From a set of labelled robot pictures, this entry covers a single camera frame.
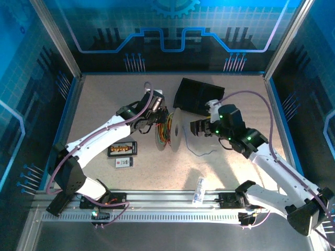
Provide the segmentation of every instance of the beige surface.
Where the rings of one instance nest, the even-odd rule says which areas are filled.
[[[183,77],[225,87],[225,95],[238,90],[254,90],[267,98],[261,76],[221,75],[103,75],[87,76],[72,124],[68,142],[77,140],[104,124],[122,106],[143,96],[143,84],[150,81],[155,89],[162,89],[169,111]],[[256,128],[267,138],[270,118],[263,101],[252,94],[231,97],[226,104],[235,104],[242,112],[247,127]],[[182,138],[180,149],[173,153],[169,147],[159,152],[154,141],[154,130],[146,135],[136,132],[131,138],[138,142],[134,167],[115,169],[115,160],[107,157],[107,150],[97,155],[83,169],[86,176],[101,179],[110,189],[177,189],[194,190],[199,176],[206,177],[207,190],[235,189],[246,180],[276,190],[276,183],[260,168],[234,151],[224,150],[213,138],[194,137],[189,122],[202,118],[183,112],[189,147],[197,154],[217,150],[210,155],[193,155]],[[277,128],[273,144],[284,156]]]

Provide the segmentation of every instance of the robotic arm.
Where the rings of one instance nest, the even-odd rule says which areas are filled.
[[[334,198],[332,191],[328,188],[321,190],[300,175],[275,150],[271,151],[272,146],[264,135],[245,127],[241,112],[235,105],[221,105],[218,100],[211,100],[207,105],[210,119],[191,122],[192,134],[215,135],[219,140],[228,140],[233,150],[265,170],[287,195],[266,190],[252,181],[246,181],[236,192],[243,193],[246,204],[261,206],[281,215],[296,231],[308,236],[327,217],[318,199],[328,207],[329,201]]]
[[[56,144],[51,153],[54,158],[52,163],[55,163],[55,166],[49,169],[50,175],[66,156],[70,156],[54,177],[62,191],[57,194],[47,211],[59,216],[75,193],[88,196],[99,203],[108,203],[109,189],[100,180],[96,182],[86,177],[82,169],[111,144],[136,131],[142,134],[148,133],[154,123],[165,122],[168,114],[163,92],[155,90],[151,96],[150,91],[147,90],[140,101],[121,107],[105,124],[85,137],[66,146]],[[112,125],[120,123],[120,126],[112,128]],[[149,126],[147,132],[142,132],[146,126]]]

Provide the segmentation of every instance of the spool of wire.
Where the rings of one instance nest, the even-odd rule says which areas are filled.
[[[166,116],[165,123],[157,124],[155,127],[155,141],[159,151],[169,145],[173,152],[177,152],[181,141],[182,119],[181,110],[177,108],[175,112]]]

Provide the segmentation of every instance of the blue wall panel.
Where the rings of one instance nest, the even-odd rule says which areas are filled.
[[[335,190],[335,2],[317,0],[273,79],[305,176]],[[325,224],[327,237],[334,241]]]
[[[1,1],[0,29],[0,245],[16,250],[73,76],[29,0]]]
[[[84,72],[263,71],[299,3],[47,1]]]

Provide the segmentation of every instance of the blue wire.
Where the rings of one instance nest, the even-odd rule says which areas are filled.
[[[187,147],[187,149],[188,149],[191,153],[193,153],[195,156],[201,157],[201,156],[204,156],[204,155],[209,155],[209,154],[211,154],[212,152],[217,152],[216,150],[211,150],[209,153],[203,153],[203,154],[200,154],[200,155],[196,154],[195,152],[193,152],[193,151],[188,147],[188,142],[187,142],[187,137],[186,137],[186,131],[185,131],[184,126],[183,126],[183,130],[184,130],[184,135],[185,135],[186,147]]]

